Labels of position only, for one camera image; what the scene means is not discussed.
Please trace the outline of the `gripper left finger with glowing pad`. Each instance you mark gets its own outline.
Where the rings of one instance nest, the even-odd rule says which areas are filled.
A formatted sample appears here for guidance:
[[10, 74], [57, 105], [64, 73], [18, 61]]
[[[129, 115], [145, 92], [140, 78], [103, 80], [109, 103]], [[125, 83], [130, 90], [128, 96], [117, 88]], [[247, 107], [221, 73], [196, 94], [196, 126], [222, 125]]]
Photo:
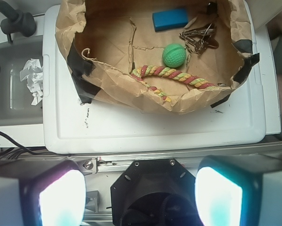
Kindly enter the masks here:
[[0, 226], [79, 226], [86, 182], [72, 160], [0, 160]]

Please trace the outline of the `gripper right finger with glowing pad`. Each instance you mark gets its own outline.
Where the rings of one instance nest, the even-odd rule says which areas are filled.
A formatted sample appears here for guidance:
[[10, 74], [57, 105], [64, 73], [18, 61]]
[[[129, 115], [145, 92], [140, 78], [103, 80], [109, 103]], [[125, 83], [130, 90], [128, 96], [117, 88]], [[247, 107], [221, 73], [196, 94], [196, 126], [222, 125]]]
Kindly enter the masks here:
[[282, 155], [209, 155], [195, 200], [205, 226], [282, 226]]

